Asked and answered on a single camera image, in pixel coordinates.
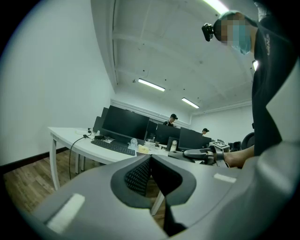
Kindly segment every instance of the white ceiling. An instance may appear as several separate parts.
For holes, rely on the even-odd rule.
[[[252,1],[223,3],[257,19]],[[112,55],[119,87],[190,113],[251,99],[254,57],[216,39],[205,41],[201,27],[213,24],[219,14],[204,1],[116,0],[112,9]],[[140,84],[139,78],[166,91]],[[200,108],[187,105],[183,97]]]

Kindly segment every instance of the dark baseboard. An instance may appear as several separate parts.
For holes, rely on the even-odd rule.
[[[66,148],[66,147],[57,149],[56,154],[64,152],[66,150],[68,150],[68,148]],[[38,155],[35,155],[35,156],[32,156],[32,157],[28,157],[28,158],[25,158],[25,159],[22,159],[22,160],[13,162],[13,163],[5,164],[3,166],[0,166],[0,173],[5,174],[5,173],[10,172],[14,169],[17,169],[19,167],[23,167],[25,165],[34,163],[34,162],[39,161],[41,159],[48,158],[49,156],[50,156],[49,152],[44,152],[44,153],[41,153],[41,154],[38,154]]]

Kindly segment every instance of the ceiling light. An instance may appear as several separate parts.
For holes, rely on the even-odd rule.
[[[190,104],[191,106],[193,106],[194,108],[199,108],[199,106],[197,106],[196,104],[193,104],[191,101],[187,100],[185,97],[182,99],[182,101]]]
[[[258,61],[254,60],[254,61],[252,62],[252,64],[253,64],[253,67],[254,67],[254,71],[256,71],[256,69],[257,69],[257,67],[258,67]]]
[[[157,86],[157,85],[155,85],[155,84],[153,84],[153,83],[147,82],[147,81],[145,81],[145,80],[143,80],[143,79],[139,79],[139,83],[146,84],[146,85],[148,85],[148,86],[150,86],[150,87],[153,87],[153,88],[155,88],[155,89],[157,89],[157,90],[160,90],[160,91],[164,91],[164,90],[165,90],[164,88],[162,88],[162,87],[160,87],[160,86]]]
[[[220,14],[229,11],[229,9],[225,7],[224,4],[219,0],[203,0],[203,1],[205,1],[208,5],[210,5],[213,9],[215,9]]]

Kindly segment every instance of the keyboard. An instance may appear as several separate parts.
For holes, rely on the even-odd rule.
[[[135,156],[134,150],[113,144],[112,142],[108,143],[108,142],[101,141],[100,139],[94,139],[93,141],[91,141],[91,143],[94,145],[97,145],[99,147],[106,148],[106,149],[109,149],[109,150],[112,150],[115,152],[120,152],[120,153],[124,153],[127,155]]]

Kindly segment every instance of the black t-shirt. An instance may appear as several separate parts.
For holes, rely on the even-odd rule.
[[[275,17],[265,17],[260,24],[254,52],[259,66],[254,74],[252,87],[256,156],[282,140],[266,105],[285,82],[297,59],[293,45]]]
[[[174,127],[174,125],[172,123],[170,123],[169,121],[165,121],[163,124],[167,125],[167,126],[170,126],[170,127]]]

